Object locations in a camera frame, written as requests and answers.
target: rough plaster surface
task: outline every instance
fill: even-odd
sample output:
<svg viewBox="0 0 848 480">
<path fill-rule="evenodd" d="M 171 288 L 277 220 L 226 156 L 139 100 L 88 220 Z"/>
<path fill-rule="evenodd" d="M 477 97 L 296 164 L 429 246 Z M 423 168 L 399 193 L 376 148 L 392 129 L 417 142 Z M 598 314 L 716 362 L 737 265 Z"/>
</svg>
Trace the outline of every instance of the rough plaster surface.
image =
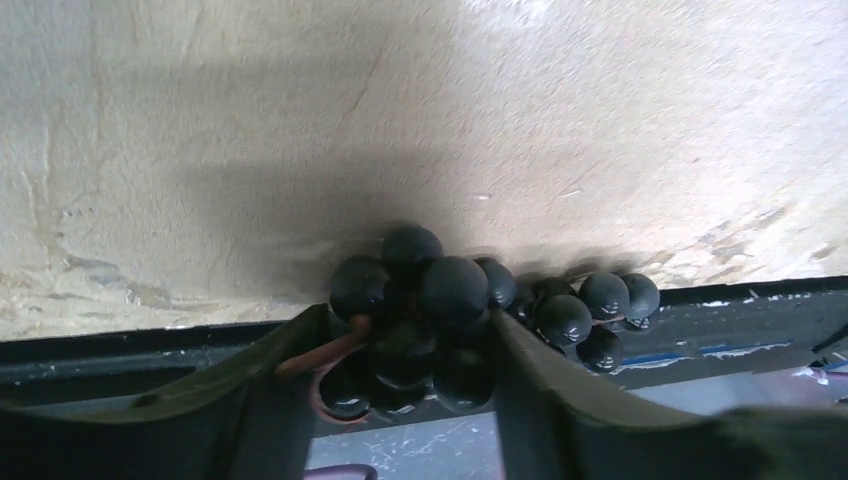
<svg viewBox="0 0 848 480">
<path fill-rule="evenodd" d="M 0 2 L 0 339 L 286 317 L 403 219 L 846 273 L 846 45 L 840 0 Z"/>
</svg>

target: cluster of black balls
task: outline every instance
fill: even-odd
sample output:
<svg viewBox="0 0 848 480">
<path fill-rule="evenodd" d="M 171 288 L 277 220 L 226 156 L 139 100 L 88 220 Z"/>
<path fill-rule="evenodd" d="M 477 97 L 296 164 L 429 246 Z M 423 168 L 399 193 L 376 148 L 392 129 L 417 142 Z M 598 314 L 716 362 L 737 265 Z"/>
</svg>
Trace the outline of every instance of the cluster of black balls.
<svg viewBox="0 0 848 480">
<path fill-rule="evenodd" d="M 380 258 L 350 257 L 330 279 L 328 336 L 350 332 L 355 315 L 369 316 L 373 332 L 321 378 L 322 409 L 339 420 L 369 412 L 393 420 L 428 395 L 456 413 L 479 409 L 495 388 L 482 348 L 491 309 L 554 348 L 577 344 L 588 368 L 609 372 L 621 361 L 621 342 L 597 321 L 646 319 L 658 304 L 656 286 L 642 275 L 595 273 L 579 292 L 557 277 L 522 285 L 494 258 L 445 256 L 432 232 L 402 227 L 384 239 Z"/>
<path fill-rule="evenodd" d="M 644 332 L 659 304 L 660 292 L 645 275 L 596 272 L 577 290 L 562 277 L 519 285 L 506 311 L 554 349 L 565 353 L 576 346 L 589 370 L 610 373 L 621 365 L 623 351 L 609 327 Z"/>
</svg>

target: black balls on string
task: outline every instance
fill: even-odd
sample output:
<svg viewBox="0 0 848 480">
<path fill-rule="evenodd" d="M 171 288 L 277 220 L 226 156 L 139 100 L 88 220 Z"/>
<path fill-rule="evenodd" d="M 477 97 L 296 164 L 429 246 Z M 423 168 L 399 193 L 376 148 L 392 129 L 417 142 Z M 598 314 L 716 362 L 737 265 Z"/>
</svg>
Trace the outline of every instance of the black balls on string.
<svg viewBox="0 0 848 480">
<path fill-rule="evenodd" d="M 545 300 L 557 295 L 577 295 L 571 284 L 564 278 L 545 277 L 533 284 L 533 293 L 536 295 L 536 308 L 539 308 Z"/>
<path fill-rule="evenodd" d="M 630 295 L 628 318 L 648 318 L 660 306 L 660 290 L 653 280 L 640 273 L 622 275 L 621 280 Z"/>
<path fill-rule="evenodd" d="M 492 322 L 489 309 L 468 323 L 433 323 L 440 349 L 481 346 L 490 328 Z"/>
<path fill-rule="evenodd" d="M 333 366 L 318 385 L 326 412 L 339 420 L 360 418 L 370 406 L 358 356 L 360 352 L 355 352 Z"/>
<path fill-rule="evenodd" d="M 595 325 L 586 340 L 577 344 L 577 357 L 595 373 L 610 373 L 621 365 L 623 349 L 618 335 Z"/>
<path fill-rule="evenodd" d="M 508 307 L 515 298 L 518 288 L 512 272 L 492 257 L 478 258 L 474 261 L 483 269 L 489 282 L 489 306 Z"/>
<path fill-rule="evenodd" d="M 476 350 L 442 352 L 433 371 L 433 391 L 445 408 L 470 413 L 489 402 L 495 376 L 486 358 Z"/>
<path fill-rule="evenodd" d="M 592 329 L 592 314 L 577 297 L 557 295 L 535 313 L 536 326 L 556 347 L 564 348 L 584 340 Z"/>
<path fill-rule="evenodd" d="M 390 309 L 389 273 L 379 260 L 354 255 L 330 277 L 330 306 L 342 321 L 354 315 L 382 317 Z"/>
<path fill-rule="evenodd" d="M 533 307 L 536 304 L 536 295 L 529 285 L 519 284 L 515 298 L 509 307 L 506 308 L 506 313 L 518 320 L 519 323 L 528 329 L 535 328 L 533 325 Z"/>
<path fill-rule="evenodd" d="M 391 232 L 383 240 L 380 259 L 402 287 L 413 288 L 437 258 L 444 256 L 439 238 L 424 227 L 408 225 Z"/>
<path fill-rule="evenodd" d="M 371 383 L 369 398 L 371 412 L 388 421 L 396 421 L 413 411 L 424 401 L 429 387 L 424 385 L 409 390 L 392 388 L 376 379 Z"/>
<path fill-rule="evenodd" d="M 580 285 L 578 296 L 589 307 L 592 318 L 611 320 L 630 308 L 630 293 L 624 280 L 609 272 L 597 272 Z"/>
<path fill-rule="evenodd" d="M 379 332 L 367 348 L 371 370 L 383 384 L 410 390 L 429 383 L 436 341 L 425 323 L 402 318 Z"/>
<path fill-rule="evenodd" d="M 466 323 L 480 317 L 489 303 L 486 274 L 474 261 L 439 258 L 424 272 L 418 310 L 433 322 Z"/>
</svg>

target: concrete surface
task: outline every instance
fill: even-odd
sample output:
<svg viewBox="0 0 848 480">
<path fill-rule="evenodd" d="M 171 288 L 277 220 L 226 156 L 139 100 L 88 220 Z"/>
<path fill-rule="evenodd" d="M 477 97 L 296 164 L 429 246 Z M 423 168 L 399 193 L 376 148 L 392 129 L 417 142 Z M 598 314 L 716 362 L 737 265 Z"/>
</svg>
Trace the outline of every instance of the concrete surface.
<svg viewBox="0 0 848 480">
<path fill-rule="evenodd" d="M 254 321 L 417 220 L 519 272 L 848 272 L 838 0 L 0 2 L 0 339 Z"/>
</svg>

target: black sphere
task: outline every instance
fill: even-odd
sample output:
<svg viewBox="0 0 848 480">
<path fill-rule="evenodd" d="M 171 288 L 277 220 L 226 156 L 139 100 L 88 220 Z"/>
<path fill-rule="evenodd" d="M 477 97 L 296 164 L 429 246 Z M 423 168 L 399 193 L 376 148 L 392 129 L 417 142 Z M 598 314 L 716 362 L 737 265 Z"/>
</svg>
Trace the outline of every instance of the black sphere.
<svg viewBox="0 0 848 480">
<path fill-rule="evenodd" d="M 367 348 L 371 370 L 387 386 L 410 390 L 429 383 L 436 342 L 423 322 L 403 318 L 379 332 Z"/>
<path fill-rule="evenodd" d="M 592 314 L 577 297 L 557 295 L 535 313 L 536 326 L 548 341 L 564 348 L 582 341 L 592 329 Z"/>
<path fill-rule="evenodd" d="M 515 277 L 506 267 L 491 257 L 478 258 L 477 265 L 483 269 L 489 282 L 489 306 L 506 308 L 515 298 L 518 289 Z"/>
<path fill-rule="evenodd" d="M 428 391 L 427 386 L 397 390 L 374 380 L 369 389 L 371 412 L 389 421 L 396 420 L 415 410 L 424 401 Z"/>
<path fill-rule="evenodd" d="M 444 256 L 442 243 L 424 227 L 409 225 L 390 233 L 380 249 L 386 269 L 405 288 L 417 285 L 433 260 Z"/>
<path fill-rule="evenodd" d="M 580 299 L 589 307 L 592 318 L 611 320 L 626 315 L 630 309 L 630 294 L 627 285 L 617 275 L 597 272 L 580 285 Z"/>
<path fill-rule="evenodd" d="M 433 323 L 433 331 L 440 349 L 478 347 L 483 344 L 491 325 L 491 313 L 486 309 L 469 323 Z"/>
<path fill-rule="evenodd" d="M 577 295 L 571 284 L 564 278 L 545 277 L 533 284 L 533 293 L 536 295 L 536 308 L 539 308 L 546 299 L 557 295 Z"/>
<path fill-rule="evenodd" d="M 533 326 L 533 307 L 536 304 L 536 295 L 529 286 L 525 284 L 518 285 L 518 292 L 509 307 L 506 308 L 506 313 L 512 315 L 513 318 L 519 321 L 528 329 L 535 328 Z"/>
<path fill-rule="evenodd" d="M 630 318 L 642 319 L 651 316 L 660 306 L 660 290 L 650 278 L 640 273 L 628 273 L 621 279 L 630 294 Z"/>
<path fill-rule="evenodd" d="M 355 255 L 336 268 L 330 277 L 330 306 L 343 321 L 354 315 L 380 317 L 389 310 L 389 273 L 380 261 Z"/>
<path fill-rule="evenodd" d="M 363 376 L 358 371 L 359 352 L 349 355 L 327 372 L 318 385 L 321 403 L 326 412 L 339 420 L 363 416 L 369 408 L 369 398 Z"/>
<path fill-rule="evenodd" d="M 469 413 L 486 405 L 495 391 L 491 366 L 479 352 L 462 349 L 442 353 L 433 371 L 433 391 L 439 403 L 454 413 Z"/>
<path fill-rule="evenodd" d="M 443 257 L 424 272 L 416 302 L 421 313 L 434 322 L 471 322 L 489 303 L 489 283 L 472 260 Z"/>
<path fill-rule="evenodd" d="M 621 365 L 621 340 L 618 335 L 596 325 L 589 337 L 577 344 L 577 357 L 595 373 L 610 373 Z"/>
</svg>

